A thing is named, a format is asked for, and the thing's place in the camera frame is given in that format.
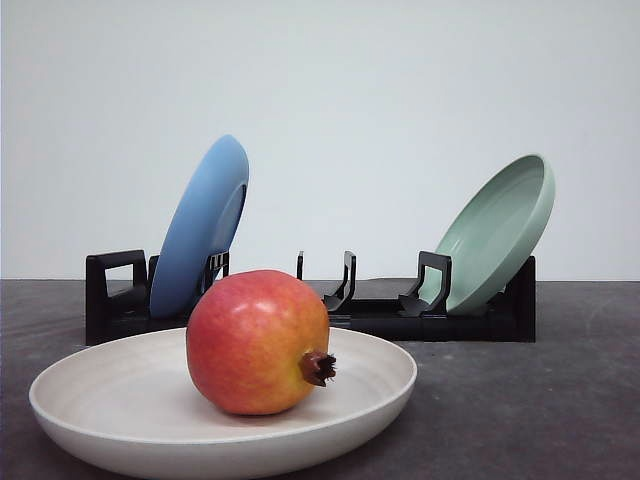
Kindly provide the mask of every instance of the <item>plate rim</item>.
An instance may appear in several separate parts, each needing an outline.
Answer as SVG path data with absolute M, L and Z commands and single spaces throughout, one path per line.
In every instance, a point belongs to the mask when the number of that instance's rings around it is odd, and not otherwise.
M 261 441 L 261 440 L 271 440 L 271 439 L 289 437 L 289 436 L 293 436 L 293 435 L 302 435 L 302 434 L 313 432 L 313 431 L 316 431 L 316 430 L 322 430 L 322 429 L 330 428 L 330 427 L 333 427 L 335 425 L 351 422 L 351 421 L 356 420 L 358 418 L 361 418 L 361 417 L 364 417 L 366 415 L 369 415 L 369 414 L 371 414 L 371 413 L 373 413 L 373 412 L 375 412 L 377 410 L 381 410 L 384 407 L 386 407 L 388 405 L 391 405 L 392 403 L 396 402 L 398 399 L 402 398 L 408 391 L 410 391 L 413 388 L 413 386 L 415 385 L 416 379 L 417 379 L 417 375 L 418 375 L 418 365 L 417 365 L 415 359 L 411 356 L 411 354 L 409 352 L 407 352 L 404 348 L 400 347 L 399 345 L 396 345 L 393 342 L 390 342 L 388 340 L 382 339 L 380 337 L 376 337 L 374 335 L 369 335 L 367 333 L 357 332 L 357 331 L 354 331 L 354 330 L 348 330 L 348 329 L 343 329 L 343 328 L 338 328 L 338 327 L 330 327 L 330 329 L 331 329 L 332 333 L 334 331 L 340 331 L 341 332 L 340 334 L 365 336 L 365 337 L 369 337 L 370 339 L 373 339 L 373 341 L 379 341 L 379 342 L 391 345 L 393 348 L 397 349 L 402 355 L 404 355 L 409 360 L 409 363 L 411 365 L 411 377 L 410 377 L 409 381 L 406 382 L 406 384 L 401 389 L 399 389 L 396 393 L 394 393 L 392 396 L 390 396 L 386 400 L 383 400 L 382 402 L 377 403 L 377 404 L 375 404 L 375 405 L 373 405 L 371 407 L 365 408 L 363 410 L 360 410 L 360 411 L 357 411 L 357 412 L 354 412 L 354 413 L 350 413 L 350 414 L 345 415 L 345 416 L 340 417 L 340 418 L 328 420 L 328 421 L 321 422 L 321 423 L 316 423 L 316 424 L 313 424 L 313 425 L 292 428 L 291 430 L 285 430 L 285 431 L 281 431 L 281 432 L 263 433 L 263 434 L 256 434 L 256 435 L 247 435 L 247 436 L 237 437 L 237 438 L 222 438 L 222 439 L 216 439 L 216 440 L 207 440 L 207 439 L 185 439 L 185 440 L 153 439 L 153 438 L 145 438 L 145 437 L 133 437 L 133 436 L 130 436 L 130 435 L 119 435 L 119 434 L 109 434 L 109 433 L 99 432 L 99 431 L 91 430 L 91 429 L 88 429 L 88 428 L 78 427 L 77 425 L 71 424 L 71 423 L 66 422 L 64 420 L 60 420 L 57 417 L 55 417 L 54 415 L 49 414 L 47 411 L 45 411 L 45 409 L 38 403 L 38 401 L 36 399 L 36 394 L 35 394 L 35 390 L 37 389 L 38 384 L 42 381 L 42 378 L 44 378 L 44 376 L 48 374 L 48 372 L 50 372 L 54 368 L 59 368 L 59 366 L 61 364 L 63 364 L 64 362 L 70 361 L 70 359 L 78 357 L 78 356 L 86 355 L 86 352 L 95 351 L 95 349 L 107 348 L 108 346 L 112 346 L 115 343 L 126 342 L 127 340 L 131 341 L 131 339 L 134 339 L 134 338 L 145 337 L 145 336 L 149 336 L 149 335 L 157 335 L 157 334 L 168 334 L 168 332 L 172 332 L 174 334 L 177 334 L 181 330 L 182 331 L 186 331 L 186 327 L 180 327 L 180 328 L 173 328 L 173 329 L 168 329 L 168 330 L 160 330 L 160 331 L 156 331 L 156 332 L 148 332 L 148 333 L 143 333 L 143 334 L 139 334 L 139 335 L 134 335 L 134 336 L 131 336 L 131 337 L 125 337 L 125 338 L 120 338 L 120 339 L 117 339 L 117 340 L 112 340 L 110 342 L 105 342 L 105 343 L 102 343 L 100 345 L 95 345 L 95 346 L 86 348 L 84 350 L 80 350 L 78 352 L 72 353 L 70 355 L 67 355 L 66 357 L 61 358 L 60 360 L 56 361 L 55 363 L 53 363 L 53 364 L 49 365 L 47 368 L 45 368 L 33 380 L 33 382 L 31 383 L 31 386 L 29 388 L 29 403 L 31 404 L 31 407 L 34 410 L 34 412 L 36 413 L 36 415 L 42 417 L 47 422 L 49 422 L 49 423 L 51 423 L 51 424 L 53 424 L 53 425 L 55 425 L 57 427 L 63 428 L 65 430 L 72 431 L 72 432 L 74 432 L 76 434 L 85 435 L 85 436 L 93 437 L 93 438 L 98 438 L 100 440 L 108 440 L 108 441 L 123 442 L 123 443 L 153 444 L 153 445 L 175 445 L 175 446 L 193 446 L 193 445 L 198 445 L 198 446 L 205 446 L 205 445 L 223 445 L 223 444 L 256 442 L 256 441 Z

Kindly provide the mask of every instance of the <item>dish rack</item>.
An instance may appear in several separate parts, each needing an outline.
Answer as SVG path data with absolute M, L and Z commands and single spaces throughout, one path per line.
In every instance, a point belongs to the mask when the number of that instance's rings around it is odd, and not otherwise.
M 157 256 L 149 261 L 147 285 L 153 281 Z M 535 342 L 536 340 L 536 292 L 535 258 L 530 256 L 518 273 L 498 292 L 478 315 L 452 315 L 447 312 L 447 298 L 451 291 L 451 257 L 421 251 L 418 254 L 418 273 L 406 293 L 393 298 L 356 298 L 357 257 L 345 251 L 343 276 L 338 287 L 323 302 L 329 312 L 333 327 L 368 333 L 387 340 L 443 341 L 491 341 Z M 303 279 L 304 252 L 298 254 L 296 276 Z M 427 269 L 441 272 L 440 291 L 428 303 L 420 299 L 419 290 L 425 281 Z M 203 274 L 204 290 L 213 284 L 215 272 L 229 272 L 229 253 L 210 256 Z M 101 289 L 87 289 L 87 333 L 91 344 L 187 325 L 191 309 L 168 318 L 151 318 L 147 301 L 140 301 L 136 308 L 115 314 L 113 300 L 105 296 L 106 285 Z

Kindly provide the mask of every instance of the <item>black dish rack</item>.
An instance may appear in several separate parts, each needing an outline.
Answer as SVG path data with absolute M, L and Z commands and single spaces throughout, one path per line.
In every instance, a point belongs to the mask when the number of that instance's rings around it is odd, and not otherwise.
M 194 300 L 184 311 L 169 318 L 152 318 L 149 292 L 158 256 L 147 265 L 142 250 L 86 259 L 86 344 L 157 330 L 184 327 L 198 299 L 209 288 L 219 270 L 229 273 L 229 252 L 207 259 Z M 304 253 L 298 254 L 297 277 L 302 280 Z M 109 296 L 105 271 L 133 265 L 132 287 Z M 427 268 L 441 272 L 440 292 L 427 303 L 418 296 Z M 334 327 L 368 333 L 388 340 L 535 342 L 535 258 L 530 256 L 504 291 L 497 293 L 481 315 L 451 315 L 446 301 L 451 291 L 451 258 L 431 252 L 418 254 L 418 274 L 412 287 L 389 299 L 355 298 L 356 256 L 344 253 L 343 277 L 331 295 L 324 296 Z

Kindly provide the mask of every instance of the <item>gray table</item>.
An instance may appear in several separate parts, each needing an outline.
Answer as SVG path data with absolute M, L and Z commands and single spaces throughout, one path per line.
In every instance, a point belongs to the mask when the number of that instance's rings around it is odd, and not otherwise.
M 419 376 L 397 420 L 351 453 L 272 478 L 640 478 L 640 283 L 543 282 L 537 296 L 535 344 L 399 342 Z M 3 478 L 125 478 L 58 448 L 29 406 L 36 375 L 83 338 L 84 282 L 2 282 Z

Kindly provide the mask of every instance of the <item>plate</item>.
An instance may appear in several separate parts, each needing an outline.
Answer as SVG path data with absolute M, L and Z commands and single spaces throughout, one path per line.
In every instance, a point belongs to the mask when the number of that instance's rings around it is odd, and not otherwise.
M 447 311 L 473 314 L 502 290 L 542 236 L 555 198 L 549 164 L 537 155 L 514 161 L 471 199 L 436 248 L 451 256 Z M 440 272 L 429 271 L 420 298 L 440 291 Z
M 115 340 L 42 372 L 29 400 L 63 449 L 106 470 L 154 479 L 258 478 L 335 458 L 382 431 L 417 375 L 397 345 L 332 328 L 337 375 L 270 416 L 218 410 L 195 389 L 185 329 Z
M 153 276 L 153 317 L 189 308 L 207 257 L 229 250 L 240 222 L 249 162 L 238 141 L 225 135 L 202 158 L 167 230 Z

